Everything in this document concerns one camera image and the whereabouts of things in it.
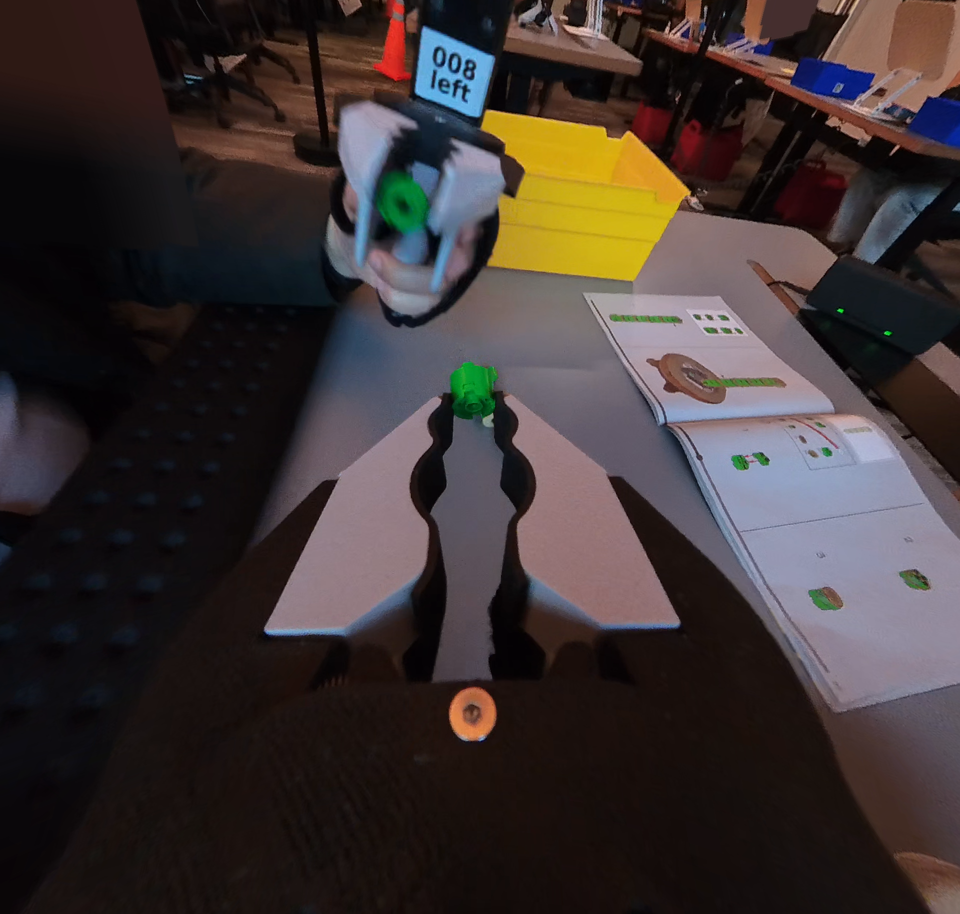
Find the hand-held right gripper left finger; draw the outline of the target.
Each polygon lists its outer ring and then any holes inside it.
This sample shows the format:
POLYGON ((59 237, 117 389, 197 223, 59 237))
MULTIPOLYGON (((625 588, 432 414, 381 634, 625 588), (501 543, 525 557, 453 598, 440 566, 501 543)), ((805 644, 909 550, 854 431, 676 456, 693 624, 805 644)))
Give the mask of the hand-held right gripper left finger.
POLYGON ((334 481, 263 629, 385 651, 406 676, 432 676, 447 606, 433 517, 448 486, 452 396, 426 404, 334 481))

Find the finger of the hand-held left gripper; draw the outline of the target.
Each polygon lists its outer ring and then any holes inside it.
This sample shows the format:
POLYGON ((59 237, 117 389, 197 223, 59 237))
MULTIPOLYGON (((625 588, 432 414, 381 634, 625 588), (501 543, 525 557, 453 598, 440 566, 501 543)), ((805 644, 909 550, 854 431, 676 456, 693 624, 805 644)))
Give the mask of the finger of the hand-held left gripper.
POLYGON ((357 196, 354 222, 354 262, 366 264, 375 228, 379 182, 390 154, 407 131, 417 123, 399 111, 374 101, 360 101, 342 108, 338 151, 346 181, 357 196))
POLYGON ((439 237, 430 282, 432 292, 440 292, 443 287, 462 227, 491 216, 505 186, 500 153, 463 141, 451 143, 430 201, 429 231, 439 237))

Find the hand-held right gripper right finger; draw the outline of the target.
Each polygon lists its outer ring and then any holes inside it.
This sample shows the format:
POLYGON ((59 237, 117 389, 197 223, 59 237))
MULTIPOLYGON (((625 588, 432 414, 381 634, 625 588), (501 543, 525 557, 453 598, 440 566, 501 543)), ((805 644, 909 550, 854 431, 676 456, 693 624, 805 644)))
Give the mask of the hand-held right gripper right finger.
POLYGON ((513 507, 489 605, 493 676, 543 676, 568 644, 681 627, 611 476, 512 394, 497 394, 513 507))

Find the green brick bamboo stalk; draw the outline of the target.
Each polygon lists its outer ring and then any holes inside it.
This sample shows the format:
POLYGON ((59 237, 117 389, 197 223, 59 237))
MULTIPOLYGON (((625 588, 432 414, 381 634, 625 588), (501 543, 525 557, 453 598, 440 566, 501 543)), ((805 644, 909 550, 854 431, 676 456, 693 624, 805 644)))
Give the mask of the green brick bamboo stalk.
POLYGON ((408 171, 384 173, 376 188, 375 207, 384 222, 394 231, 406 235, 426 226, 429 197, 408 171))

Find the green round stalk segment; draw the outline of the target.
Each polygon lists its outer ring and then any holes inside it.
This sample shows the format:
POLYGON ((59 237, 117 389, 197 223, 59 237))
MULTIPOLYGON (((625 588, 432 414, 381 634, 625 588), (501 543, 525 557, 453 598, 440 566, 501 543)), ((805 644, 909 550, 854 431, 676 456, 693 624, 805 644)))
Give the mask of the green round stalk segment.
POLYGON ((496 409, 498 371, 493 366, 467 361, 450 375, 452 411, 456 418, 471 421, 480 418, 486 428, 493 428, 496 409))

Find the person's left forearm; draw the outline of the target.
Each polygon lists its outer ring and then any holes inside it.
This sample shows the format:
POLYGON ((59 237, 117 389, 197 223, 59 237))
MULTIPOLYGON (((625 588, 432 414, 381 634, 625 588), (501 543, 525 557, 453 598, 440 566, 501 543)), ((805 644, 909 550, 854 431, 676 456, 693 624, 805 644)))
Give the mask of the person's left forearm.
POLYGON ((161 252, 173 300, 328 308, 358 286, 328 258, 331 178, 192 147, 179 156, 197 244, 161 252))

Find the grey desk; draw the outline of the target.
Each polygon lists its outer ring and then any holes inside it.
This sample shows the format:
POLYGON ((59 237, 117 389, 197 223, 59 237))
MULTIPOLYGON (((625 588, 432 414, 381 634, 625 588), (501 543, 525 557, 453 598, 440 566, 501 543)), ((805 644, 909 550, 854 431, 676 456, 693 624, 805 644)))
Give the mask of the grey desk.
POLYGON ((470 360, 699 548, 762 619, 818 708, 846 781, 892 852, 958 863, 958 686, 834 714, 790 651, 716 525, 677 440, 659 427, 587 307, 586 291, 719 296, 770 350, 842 413, 889 425, 749 267, 810 285, 833 254, 802 232, 680 212, 635 282, 491 269, 445 315, 394 328, 358 289, 334 316, 253 544, 338 475, 470 360))

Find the orange traffic cone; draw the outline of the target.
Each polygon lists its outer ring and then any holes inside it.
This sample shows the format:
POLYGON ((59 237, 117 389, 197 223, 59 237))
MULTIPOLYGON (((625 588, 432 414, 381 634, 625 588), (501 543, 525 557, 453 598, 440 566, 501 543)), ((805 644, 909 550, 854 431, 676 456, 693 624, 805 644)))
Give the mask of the orange traffic cone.
POLYGON ((404 0, 389 1, 389 25, 380 60, 373 70, 395 83, 412 79, 406 65, 406 22, 404 0))

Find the yellow plastic bin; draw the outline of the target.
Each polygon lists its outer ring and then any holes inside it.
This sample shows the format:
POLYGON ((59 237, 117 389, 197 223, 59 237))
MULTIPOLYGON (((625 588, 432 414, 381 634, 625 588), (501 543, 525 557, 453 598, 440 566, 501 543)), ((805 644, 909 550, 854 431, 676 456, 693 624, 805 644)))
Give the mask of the yellow plastic bin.
POLYGON ((633 133, 488 111, 483 128, 524 168, 517 197, 572 208, 671 217, 690 190, 633 133))
POLYGON ((589 250, 585 254, 563 250, 510 252, 498 248, 488 265, 492 268, 630 283, 641 272, 651 253, 650 245, 641 245, 638 249, 589 250))
POLYGON ((549 265, 579 268, 591 264, 627 265, 639 269, 658 242, 658 239, 650 238, 552 231, 508 224, 499 231, 489 264, 542 271, 546 271, 549 265))
POLYGON ((676 210, 666 212, 606 211, 596 208, 570 207, 539 202, 516 203, 501 200, 502 227, 515 227, 524 232, 546 235, 657 241, 674 217, 676 210))

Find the grey background table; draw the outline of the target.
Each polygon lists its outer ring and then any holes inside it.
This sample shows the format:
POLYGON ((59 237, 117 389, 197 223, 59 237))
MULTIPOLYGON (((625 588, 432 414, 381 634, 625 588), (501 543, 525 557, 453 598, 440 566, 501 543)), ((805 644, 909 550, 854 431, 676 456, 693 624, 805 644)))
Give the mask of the grey background table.
POLYGON ((486 107, 492 111, 526 114, 532 83, 562 83, 594 75, 636 77, 642 62, 604 38, 576 35, 563 27, 522 27, 511 19, 486 107))

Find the black office chair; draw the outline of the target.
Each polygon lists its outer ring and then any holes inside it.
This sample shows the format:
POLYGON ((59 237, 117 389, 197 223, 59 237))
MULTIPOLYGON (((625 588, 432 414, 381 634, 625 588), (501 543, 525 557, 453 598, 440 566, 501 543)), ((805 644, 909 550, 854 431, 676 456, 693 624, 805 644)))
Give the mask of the black office chair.
POLYGON ((258 84, 254 67, 268 61, 284 69, 295 85, 301 79, 293 64, 264 40, 255 14, 251 26, 232 26, 222 12, 182 3, 174 8, 174 16, 177 31, 173 40, 183 58, 176 85, 179 97, 203 103, 224 130, 234 125, 226 110, 234 94, 262 105, 277 123, 286 122, 285 111, 258 84))

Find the red container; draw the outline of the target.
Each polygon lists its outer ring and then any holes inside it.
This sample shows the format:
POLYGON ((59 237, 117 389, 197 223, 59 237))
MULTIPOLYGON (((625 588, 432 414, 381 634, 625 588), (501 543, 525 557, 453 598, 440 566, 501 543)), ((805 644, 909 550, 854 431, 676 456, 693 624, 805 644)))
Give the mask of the red container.
POLYGON ((697 120, 687 123, 670 156, 678 175, 723 182, 731 175, 743 150, 743 124, 706 128, 697 120))
POLYGON ((774 216, 795 227, 822 231, 832 223, 848 190, 847 177, 823 160, 805 161, 774 203, 774 216))

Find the blue plastic bin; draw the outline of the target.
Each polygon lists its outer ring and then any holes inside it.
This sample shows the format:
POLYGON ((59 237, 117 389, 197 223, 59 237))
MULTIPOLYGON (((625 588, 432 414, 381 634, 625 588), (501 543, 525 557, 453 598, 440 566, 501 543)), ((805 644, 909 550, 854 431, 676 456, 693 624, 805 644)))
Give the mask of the blue plastic bin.
POLYGON ((948 147, 959 147, 959 100, 946 96, 925 99, 907 130, 948 147))
POLYGON ((792 87, 838 101, 855 101, 870 91, 876 74, 822 58, 803 57, 790 80, 792 87))

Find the long wooden table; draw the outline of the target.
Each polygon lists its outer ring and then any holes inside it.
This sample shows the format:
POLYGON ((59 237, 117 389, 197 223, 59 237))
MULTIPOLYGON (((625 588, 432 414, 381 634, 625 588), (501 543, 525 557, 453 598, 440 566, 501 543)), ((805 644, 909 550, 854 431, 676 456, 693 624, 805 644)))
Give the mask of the long wooden table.
POLYGON ((816 116, 824 115, 827 120, 835 119, 842 124, 850 125, 868 139, 879 139, 891 145, 894 150, 902 149, 918 156, 958 164, 959 149, 957 147, 922 137, 908 130, 904 125, 870 116, 851 103, 838 102, 830 97, 816 95, 792 84, 777 58, 770 62, 760 62, 717 48, 709 48, 705 58, 739 74, 760 80, 766 88, 791 99, 801 107, 810 109, 816 116))

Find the beige chair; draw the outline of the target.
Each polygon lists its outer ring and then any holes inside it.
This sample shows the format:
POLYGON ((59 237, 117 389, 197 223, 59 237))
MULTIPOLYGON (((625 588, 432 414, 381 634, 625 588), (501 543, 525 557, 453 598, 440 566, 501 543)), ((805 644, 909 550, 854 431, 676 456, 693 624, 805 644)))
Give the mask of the beige chair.
POLYGON ((956 21, 954 1, 903 0, 894 11, 887 68, 912 70, 927 80, 941 78, 956 21))

